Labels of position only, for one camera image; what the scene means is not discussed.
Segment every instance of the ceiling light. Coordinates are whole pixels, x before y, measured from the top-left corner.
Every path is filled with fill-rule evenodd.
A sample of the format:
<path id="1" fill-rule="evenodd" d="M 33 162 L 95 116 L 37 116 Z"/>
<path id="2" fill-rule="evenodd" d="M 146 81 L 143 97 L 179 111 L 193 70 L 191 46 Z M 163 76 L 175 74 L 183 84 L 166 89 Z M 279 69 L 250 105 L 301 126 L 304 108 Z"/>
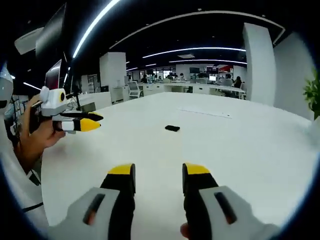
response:
<path id="1" fill-rule="evenodd" d="M 178 63 L 178 62 L 191 62 L 191 61 L 215 61 L 215 62 L 228 62 L 228 63 L 235 63 L 235 64 L 247 64 L 244 61 L 230 61 L 230 60 L 220 60 L 220 59 L 192 59 L 192 60 L 179 60 L 179 61 L 169 61 L 169 63 Z"/>
<path id="2" fill-rule="evenodd" d="M 38 89 L 38 90 L 41 91 L 40 88 L 38 88 L 38 87 L 36 87 L 36 86 L 33 86 L 33 85 L 29 84 L 29 83 L 24 82 L 23 84 L 25 84 L 25 85 L 27 85 L 27 86 L 29 86 L 29 87 L 32 87 L 32 88 L 34 88 L 34 89 Z"/>
<path id="3" fill-rule="evenodd" d="M 63 84 L 65 84 L 66 80 L 67 80 L 67 77 L 68 77 L 68 73 L 65 75 L 64 77 L 64 81 L 63 81 Z"/>
<path id="4" fill-rule="evenodd" d="M 174 53 L 174 52 L 179 52 L 179 51 L 204 50 L 204 49 L 207 49 L 207 50 L 233 50 L 233 51 L 241 51 L 241 52 L 246 51 L 245 49 L 231 48 L 231 47 L 192 47 L 192 48 L 183 48 L 183 49 L 177 49 L 177 50 L 171 50 L 171 51 L 163 51 L 163 52 L 151 54 L 148 56 L 144 56 L 142 58 L 145 59 L 145 58 L 153 57 L 153 56 L 160 55 L 160 54 L 168 54 L 168 53 Z"/>
<path id="5" fill-rule="evenodd" d="M 91 25 L 88 27 L 88 29 L 85 31 L 83 37 L 81 38 L 78 46 L 76 47 L 74 54 L 73 54 L 73 58 L 75 58 L 81 48 L 81 46 L 84 44 L 85 40 L 87 39 L 88 35 L 90 34 L 90 32 L 92 31 L 92 29 L 94 29 L 94 27 L 97 25 L 97 23 L 100 21 L 100 19 L 107 13 L 109 12 L 109 10 L 116 5 L 120 0 L 112 0 L 111 2 L 109 2 L 109 4 L 99 13 L 99 15 L 93 20 L 93 22 L 91 23 Z"/>
<path id="6" fill-rule="evenodd" d="M 137 68 L 137 67 L 134 67 L 134 68 L 128 69 L 127 71 L 135 70 L 135 69 L 138 69 L 138 68 Z"/>

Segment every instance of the person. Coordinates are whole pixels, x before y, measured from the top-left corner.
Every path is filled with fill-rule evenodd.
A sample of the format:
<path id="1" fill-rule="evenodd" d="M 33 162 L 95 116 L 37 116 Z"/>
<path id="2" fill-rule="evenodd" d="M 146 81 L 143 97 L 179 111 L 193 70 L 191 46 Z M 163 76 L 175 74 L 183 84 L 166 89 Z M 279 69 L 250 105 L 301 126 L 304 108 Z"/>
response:
<path id="1" fill-rule="evenodd" d="M 183 73 L 180 73 L 180 80 L 181 81 L 187 81 Z"/>
<path id="2" fill-rule="evenodd" d="M 14 153 L 26 174 L 33 168 L 46 148 L 55 145 L 59 139 L 66 135 L 64 131 L 54 130 L 52 120 L 40 123 L 39 127 L 30 134 L 31 108 L 37 102 L 39 102 L 39 95 L 35 95 L 26 105 L 22 116 L 20 142 L 14 149 Z"/>
<path id="3" fill-rule="evenodd" d="M 147 75 L 143 75 L 143 78 L 141 79 L 141 82 L 144 83 L 144 84 L 147 84 L 148 83 L 148 80 L 147 80 Z"/>
<path id="4" fill-rule="evenodd" d="M 0 69 L 0 163 L 7 185 L 16 199 L 15 204 L 18 204 L 38 232 L 46 237 L 49 224 L 43 206 L 41 185 L 34 184 L 27 173 L 44 149 L 56 144 L 65 133 L 55 132 L 52 120 L 42 122 L 32 134 L 29 133 L 30 109 L 38 101 L 36 96 L 28 103 L 23 114 L 20 138 L 18 137 L 17 142 L 10 141 L 8 134 L 11 131 L 10 128 L 7 131 L 5 125 L 5 113 L 8 112 L 6 110 L 12 93 L 13 80 L 4 66 Z"/>
<path id="5" fill-rule="evenodd" d="M 239 88 L 241 87 L 241 84 L 242 84 L 241 77 L 240 77 L 240 76 L 237 76 L 236 79 L 235 79 L 235 81 L 234 81 L 233 86 L 234 86 L 235 88 L 238 88 L 238 89 L 239 89 Z"/>

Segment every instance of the potted plant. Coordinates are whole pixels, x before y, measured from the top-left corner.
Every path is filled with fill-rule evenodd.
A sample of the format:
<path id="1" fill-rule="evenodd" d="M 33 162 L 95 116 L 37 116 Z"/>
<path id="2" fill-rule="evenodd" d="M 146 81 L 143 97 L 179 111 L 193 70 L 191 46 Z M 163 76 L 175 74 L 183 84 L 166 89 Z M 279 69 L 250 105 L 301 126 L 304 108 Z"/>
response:
<path id="1" fill-rule="evenodd" d="M 309 108 L 314 112 L 314 120 L 320 116 L 320 81 L 317 70 L 312 69 L 313 80 L 306 79 L 306 86 L 303 88 L 305 100 Z"/>

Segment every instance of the black strap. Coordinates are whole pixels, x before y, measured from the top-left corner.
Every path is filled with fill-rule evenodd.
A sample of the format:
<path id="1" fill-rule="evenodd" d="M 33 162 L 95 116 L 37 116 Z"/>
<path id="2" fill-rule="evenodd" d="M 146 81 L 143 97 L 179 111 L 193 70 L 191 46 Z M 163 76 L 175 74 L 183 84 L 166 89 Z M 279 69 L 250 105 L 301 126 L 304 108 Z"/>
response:
<path id="1" fill-rule="evenodd" d="M 37 205 L 28 206 L 28 207 L 26 207 L 26 208 L 23 208 L 22 211 L 23 211 L 24 213 L 26 213 L 26 212 L 29 212 L 29 211 L 31 211 L 31 210 L 34 210 L 34 209 L 37 209 L 37 208 L 41 207 L 43 204 L 44 204 L 44 203 L 41 202 L 41 203 L 39 203 L 39 204 L 37 204 Z"/>

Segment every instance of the white desk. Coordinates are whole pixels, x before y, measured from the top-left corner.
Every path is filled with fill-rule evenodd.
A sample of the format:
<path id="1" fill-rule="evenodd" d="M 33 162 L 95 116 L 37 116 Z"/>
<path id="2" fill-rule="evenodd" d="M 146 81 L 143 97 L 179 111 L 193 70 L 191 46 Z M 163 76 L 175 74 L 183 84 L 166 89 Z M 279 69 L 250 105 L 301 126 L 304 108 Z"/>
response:
<path id="1" fill-rule="evenodd" d="M 231 118 L 181 111 L 198 108 Z M 309 120 L 284 110 L 205 94 L 160 93 L 97 111 L 101 127 L 68 134 L 43 153 L 42 197 L 49 224 L 99 187 L 114 166 L 135 163 L 131 237 L 184 239 L 182 164 L 206 166 L 247 200 L 263 222 L 282 225 L 302 200 L 317 165 Z M 181 127 L 165 130 L 166 125 Z"/>
<path id="2" fill-rule="evenodd" d="M 140 87 L 143 87 L 143 95 L 148 96 L 157 93 L 163 92 L 184 92 L 184 88 L 192 87 L 193 93 L 196 94 L 208 94 L 214 95 L 215 93 L 212 90 L 223 90 L 223 91 L 232 91 L 238 93 L 246 93 L 240 88 L 232 86 L 220 86 L 213 84 L 200 84 L 200 83 L 189 83 L 189 82 L 171 82 L 171 83 L 153 83 L 146 84 L 140 83 Z"/>
<path id="3" fill-rule="evenodd" d="M 95 92 L 95 93 L 88 93 L 88 94 L 80 94 L 78 98 L 79 98 L 80 106 L 94 103 L 95 109 L 97 110 L 103 109 L 105 107 L 109 107 L 112 105 L 110 92 Z M 68 104 L 72 102 L 73 103 L 72 106 L 78 106 L 77 101 L 75 99 L 76 99 L 75 97 L 69 99 L 67 101 Z"/>

